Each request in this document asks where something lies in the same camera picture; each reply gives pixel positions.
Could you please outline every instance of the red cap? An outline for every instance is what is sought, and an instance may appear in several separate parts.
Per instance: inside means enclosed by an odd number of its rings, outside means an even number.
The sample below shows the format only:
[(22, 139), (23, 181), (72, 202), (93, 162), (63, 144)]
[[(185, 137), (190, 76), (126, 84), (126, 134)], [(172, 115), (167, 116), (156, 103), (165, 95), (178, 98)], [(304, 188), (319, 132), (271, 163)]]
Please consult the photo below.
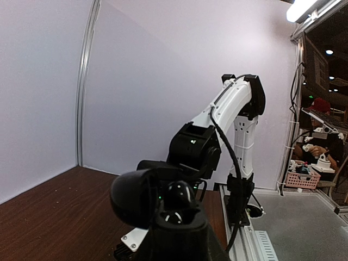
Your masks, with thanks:
[(312, 106), (308, 108), (308, 110), (316, 110), (322, 113), (330, 112), (331, 105), (329, 102), (325, 101), (322, 98), (316, 98), (312, 103)]

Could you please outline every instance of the brown wooden tabletop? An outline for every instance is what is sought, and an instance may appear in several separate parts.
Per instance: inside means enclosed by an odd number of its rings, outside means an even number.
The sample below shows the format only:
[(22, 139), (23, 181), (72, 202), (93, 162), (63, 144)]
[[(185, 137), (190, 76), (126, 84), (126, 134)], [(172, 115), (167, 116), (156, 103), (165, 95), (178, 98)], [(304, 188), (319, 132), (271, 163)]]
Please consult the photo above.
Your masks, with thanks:
[[(75, 167), (0, 205), (0, 260), (112, 260), (132, 228), (113, 213), (114, 175)], [(220, 195), (207, 191), (208, 219), (226, 246)]]

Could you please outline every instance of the led light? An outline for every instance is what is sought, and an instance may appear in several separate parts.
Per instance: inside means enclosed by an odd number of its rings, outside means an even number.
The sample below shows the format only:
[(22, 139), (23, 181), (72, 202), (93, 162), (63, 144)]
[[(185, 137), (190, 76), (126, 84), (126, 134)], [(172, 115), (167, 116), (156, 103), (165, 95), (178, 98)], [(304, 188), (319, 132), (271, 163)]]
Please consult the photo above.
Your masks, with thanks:
[(318, 0), (295, 0), (295, 3), (287, 11), (289, 22), (296, 22)]

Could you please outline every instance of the pink plastic crate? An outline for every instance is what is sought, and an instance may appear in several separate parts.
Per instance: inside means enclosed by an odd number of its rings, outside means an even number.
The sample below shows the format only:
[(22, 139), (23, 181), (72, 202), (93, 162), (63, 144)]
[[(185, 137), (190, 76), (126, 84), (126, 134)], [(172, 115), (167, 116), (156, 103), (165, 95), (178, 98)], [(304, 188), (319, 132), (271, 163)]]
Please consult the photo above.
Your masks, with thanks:
[(310, 175), (288, 172), (286, 186), (302, 189), (315, 189), (320, 177), (321, 176), (311, 167)]

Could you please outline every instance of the ceiling light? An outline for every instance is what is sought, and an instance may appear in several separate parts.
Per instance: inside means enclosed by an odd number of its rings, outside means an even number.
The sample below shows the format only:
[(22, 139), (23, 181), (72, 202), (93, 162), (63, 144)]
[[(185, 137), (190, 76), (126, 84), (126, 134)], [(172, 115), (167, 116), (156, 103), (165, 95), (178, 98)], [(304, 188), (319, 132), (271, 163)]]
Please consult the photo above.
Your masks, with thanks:
[(318, 0), (295, 0), (295, 3), (287, 11), (289, 22), (296, 22), (301, 16), (312, 7)]

